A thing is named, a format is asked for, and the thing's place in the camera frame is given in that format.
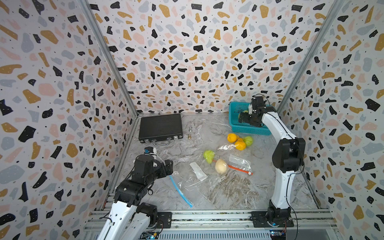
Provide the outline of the clear blue zip-top bag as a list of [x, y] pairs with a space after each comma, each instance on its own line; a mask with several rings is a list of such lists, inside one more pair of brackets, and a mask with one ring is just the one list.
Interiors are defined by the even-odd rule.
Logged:
[[171, 184], [186, 202], [193, 208], [200, 199], [207, 199], [208, 195], [222, 181], [229, 178], [230, 173], [235, 170], [228, 170], [225, 174], [218, 174], [215, 170], [215, 163], [209, 166], [209, 171], [205, 172], [196, 162], [190, 163], [187, 167], [175, 171], [171, 176]]

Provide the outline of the green apple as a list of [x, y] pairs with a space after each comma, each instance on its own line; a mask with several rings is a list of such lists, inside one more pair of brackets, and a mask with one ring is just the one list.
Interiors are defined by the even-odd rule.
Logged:
[[206, 150], [203, 153], [203, 157], [204, 157], [204, 159], [206, 160], [206, 162], [208, 164], [211, 164], [213, 162], [213, 160], [214, 160], [215, 153], [213, 151], [211, 151], [211, 150]]

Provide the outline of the beige round fruit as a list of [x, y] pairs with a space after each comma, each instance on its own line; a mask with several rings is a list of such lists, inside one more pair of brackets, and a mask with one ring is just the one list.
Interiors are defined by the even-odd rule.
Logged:
[[215, 163], [215, 170], [218, 174], [222, 175], [228, 171], [228, 164], [223, 159], [218, 159]]

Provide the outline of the clear red zip-top bag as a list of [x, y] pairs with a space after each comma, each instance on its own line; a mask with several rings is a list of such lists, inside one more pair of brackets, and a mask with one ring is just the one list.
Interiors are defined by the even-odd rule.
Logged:
[[[218, 159], [223, 159], [219, 157], [214, 157], [213, 163], [216, 163]], [[227, 160], [223, 159], [227, 164], [229, 169], [228, 170], [235, 170], [247, 175], [253, 175], [253, 171], [251, 168], [251, 164], [249, 161], [238, 157], [236, 155], [230, 155]]]

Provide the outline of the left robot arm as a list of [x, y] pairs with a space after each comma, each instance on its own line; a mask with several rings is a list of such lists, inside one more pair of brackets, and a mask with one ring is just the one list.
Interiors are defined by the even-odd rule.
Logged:
[[116, 188], [112, 208], [99, 240], [138, 240], [149, 227], [158, 227], [157, 206], [143, 203], [156, 180], [172, 175], [174, 162], [158, 160], [154, 154], [136, 157], [129, 176]]

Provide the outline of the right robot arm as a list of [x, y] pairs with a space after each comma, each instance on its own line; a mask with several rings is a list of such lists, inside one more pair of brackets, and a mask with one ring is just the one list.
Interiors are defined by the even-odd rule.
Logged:
[[291, 217], [291, 192], [293, 180], [304, 165], [303, 151], [306, 142], [296, 137], [284, 125], [275, 108], [264, 104], [249, 104], [241, 113], [239, 122], [254, 127], [266, 126], [277, 142], [272, 155], [276, 168], [275, 189], [264, 219], [271, 227], [289, 226]]

